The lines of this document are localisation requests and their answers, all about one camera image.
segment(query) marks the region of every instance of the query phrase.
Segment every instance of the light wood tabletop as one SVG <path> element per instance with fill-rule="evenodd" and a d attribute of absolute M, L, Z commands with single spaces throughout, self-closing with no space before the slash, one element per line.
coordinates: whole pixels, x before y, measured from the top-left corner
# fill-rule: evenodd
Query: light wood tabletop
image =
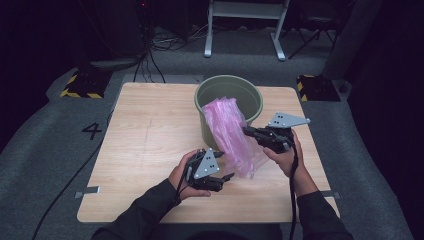
<path fill-rule="evenodd" d="M 166 179 L 181 157 L 203 142 L 194 104 L 197 84 L 126 83 L 122 86 L 78 220 L 111 222 L 149 188 Z M 265 127 L 278 111 L 304 117 L 298 96 L 287 87 L 258 87 L 263 110 L 253 127 Z M 305 165 L 321 191 L 330 190 L 308 125 L 294 127 Z M 225 155 L 218 158 L 221 170 Z M 326 198 L 337 210 L 334 198 Z M 189 198 L 173 208 L 162 223 L 290 222 L 289 180 L 273 161 L 253 179 L 233 177 L 209 198 Z"/>

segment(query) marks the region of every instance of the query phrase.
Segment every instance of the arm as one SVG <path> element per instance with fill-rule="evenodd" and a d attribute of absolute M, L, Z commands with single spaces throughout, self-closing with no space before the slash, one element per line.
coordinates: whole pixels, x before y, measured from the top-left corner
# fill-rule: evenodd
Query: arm
<path fill-rule="evenodd" d="M 180 199 L 177 198 L 176 189 L 184 166 L 194 153 L 196 151 L 184 155 L 168 179 L 150 188 L 143 196 L 136 199 L 115 221 L 99 228 L 92 239 L 149 239 L 153 228 L 175 205 L 178 205 L 179 201 L 189 197 L 209 197 L 211 195 L 209 191 L 187 187 L 181 192 Z"/>
<path fill-rule="evenodd" d="M 338 218 L 334 209 L 328 204 L 318 190 L 303 161 L 301 144 L 293 131 L 299 158 L 299 166 L 294 174 L 294 188 L 299 207 L 299 218 L 303 228 L 304 239 L 353 239 Z M 276 154 L 269 148 L 264 153 L 274 160 L 288 177 L 294 159 L 294 150 Z"/>

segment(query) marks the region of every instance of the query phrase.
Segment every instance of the translucent pink plastic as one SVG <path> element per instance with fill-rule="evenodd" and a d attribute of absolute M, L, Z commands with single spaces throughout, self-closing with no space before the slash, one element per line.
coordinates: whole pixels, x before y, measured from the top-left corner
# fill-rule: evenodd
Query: translucent pink plastic
<path fill-rule="evenodd" d="M 244 135 L 246 119 L 235 98 L 215 99 L 203 106 L 205 119 L 215 142 L 224 154 L 225 174 L 235 173 L 240 178 L 252 179 L 255 171 L 268 157 L 255 139 Z"/>

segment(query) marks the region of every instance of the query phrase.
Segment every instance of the black sleeve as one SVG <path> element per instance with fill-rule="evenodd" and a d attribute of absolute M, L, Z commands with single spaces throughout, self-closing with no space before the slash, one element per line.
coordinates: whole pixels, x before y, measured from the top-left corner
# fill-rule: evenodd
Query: black sleeve
<path fill-rule="evenodd" d="M 297 199 L 303 239 L 353 239 L 320 191 Z"/>
<path fill-rule="evenodd" d="M 175 206 L 175 189 L 168 179 L 150 188 L 115 221 L 99 228 L 91 239 L 149 239 L 153 228 Z"/>

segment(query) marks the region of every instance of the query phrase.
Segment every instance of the hand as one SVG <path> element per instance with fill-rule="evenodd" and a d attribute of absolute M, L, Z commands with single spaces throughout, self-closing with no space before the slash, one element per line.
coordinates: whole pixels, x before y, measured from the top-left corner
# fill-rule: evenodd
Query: hand
<path fill-rule="evenodd" d="M 174 186 L 175 190 L 177 190 L 178 188 L 178 184 L 180 183 L 180 179 L 181 179 L 181 176 L 183 175 L 184 167 L 187 161 L 194 154 L 196 154 L 197 151 L 198 150 L 194 150 L 185 154 L 183 158 L 181 159 L 180 164 L 178 164 L 178 166 L 176 166 L 174 170 L 172 170 L 171 174 L 169 175 L 168 180 L 171 182 L 172 186 Z M 211 196 L 211 193 L 208 190 L 196 190 L 190 186 L 188 187 L 186 186 L 187 186 L 187 181 L 184 178 L 183 183 L 181 184 L 181 187 L 180 187 L 180 191 L 184 189 L 180 193 L 181 201 L 189 197 L 210 197 Z"/>
<path fill-rule="evenodd" d="M 294 143 L 297 149 L 297 156 L 299 158 L 299 166 L 298 168 L 304 168 L 303 164 L 303 152 L 302 146 L 297 138 L 296 132 L 292 129 L 292 133 L 294 135 Z M 274 160 L 279 166 L 280 169 L 283 170 L 284 174 L 287 177 L 290 177 L 290 171 L 292 168 L 293 160 L 294 160 L 294 149 L 290 148 L 287 152 L 277 154 L 270 148 L 264 148 L 264 153 L 271 159 Z"/>

